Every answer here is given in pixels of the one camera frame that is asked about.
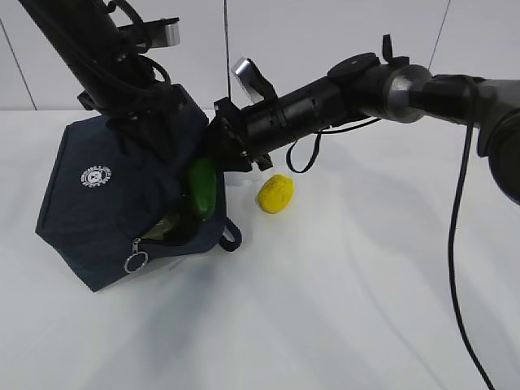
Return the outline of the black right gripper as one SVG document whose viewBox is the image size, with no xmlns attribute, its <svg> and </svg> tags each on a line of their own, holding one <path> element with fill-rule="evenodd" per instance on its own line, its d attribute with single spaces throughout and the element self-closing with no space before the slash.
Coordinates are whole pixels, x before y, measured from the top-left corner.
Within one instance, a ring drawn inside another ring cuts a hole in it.
<svg viewBox="0 0 520 390">
<path fill-rule="evenodd" d="M 229 97 L 215 102 L 214 110 L 205 132 L 205 154 L 219 171 L 250 172 L 254 164 L 260 171 L 273 167 L 269 154 L 254 154 L 241 110 Z"/>
</svg>

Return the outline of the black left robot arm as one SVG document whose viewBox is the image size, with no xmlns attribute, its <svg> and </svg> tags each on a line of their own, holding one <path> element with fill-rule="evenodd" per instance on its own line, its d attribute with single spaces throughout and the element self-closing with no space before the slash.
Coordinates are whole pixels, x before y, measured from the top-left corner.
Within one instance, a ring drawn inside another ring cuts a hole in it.
<svg viewBox="0 0 520 390">
<path fill-rule="evenodd" d="M 80 104 L 166 162 L 177 149 L 173 115 L 183 103 L 147 52 L 150 26 L 126 1 L 22 1 L 21 6 L 84 90 Z"/>
</svg>

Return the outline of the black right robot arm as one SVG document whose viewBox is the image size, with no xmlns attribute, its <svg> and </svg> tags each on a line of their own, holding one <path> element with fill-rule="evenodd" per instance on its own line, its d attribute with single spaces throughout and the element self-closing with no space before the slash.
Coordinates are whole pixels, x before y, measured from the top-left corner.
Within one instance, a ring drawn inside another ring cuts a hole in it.
<svg viewBox="0 0 520 390">
<path fill-rule="evenodd" d="M 271 167 L 270 153 L 303 137 L 364 119 L 411 124 L 429 116 L 478 130 L 477 153 L 511 200 L 519 199 L 519 83 L 476 76 L 432 75 L 395 56 L 389 35 L 380 54 L 355 55 L 279 96 L 250 58 L 232 68 L 251 104 L 214 105 L 205 146 L 225 171 Z"/>
</svg>

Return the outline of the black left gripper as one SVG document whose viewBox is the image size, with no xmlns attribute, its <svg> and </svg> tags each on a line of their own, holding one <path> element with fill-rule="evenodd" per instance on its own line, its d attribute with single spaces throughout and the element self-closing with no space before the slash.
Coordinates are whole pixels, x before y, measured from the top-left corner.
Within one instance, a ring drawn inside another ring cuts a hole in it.
<svg viewBox="0 0 520 390">
<path fill-rule="evenodd" d="M 155 95 L 107 110 L 106 126 L 122 155 L 159 163 L 193 161 L 193 98 L 181 84 L 154 86 Z"/>
</svg>

